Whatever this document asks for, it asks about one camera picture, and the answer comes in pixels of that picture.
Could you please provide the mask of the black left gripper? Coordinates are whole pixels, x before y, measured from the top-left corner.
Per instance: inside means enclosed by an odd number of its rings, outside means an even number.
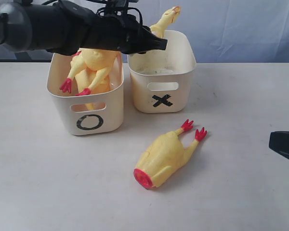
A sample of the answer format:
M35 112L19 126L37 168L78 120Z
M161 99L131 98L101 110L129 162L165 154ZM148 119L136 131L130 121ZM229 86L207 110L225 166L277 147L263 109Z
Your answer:
M152 50L164 51L167 40L147 34L134 15L95 15L81 42L82 48L119 51L124 54L145 54Z

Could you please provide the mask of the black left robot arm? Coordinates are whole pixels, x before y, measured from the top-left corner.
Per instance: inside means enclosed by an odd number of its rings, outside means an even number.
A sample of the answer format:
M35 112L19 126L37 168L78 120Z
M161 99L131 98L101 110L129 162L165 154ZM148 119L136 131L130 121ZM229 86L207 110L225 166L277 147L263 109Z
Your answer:
M0 5L0 45L13 52L46 50L70 56L80 48L144 54L165 50L141 15L129 14L127 0L105 0L97 12L68 0Z

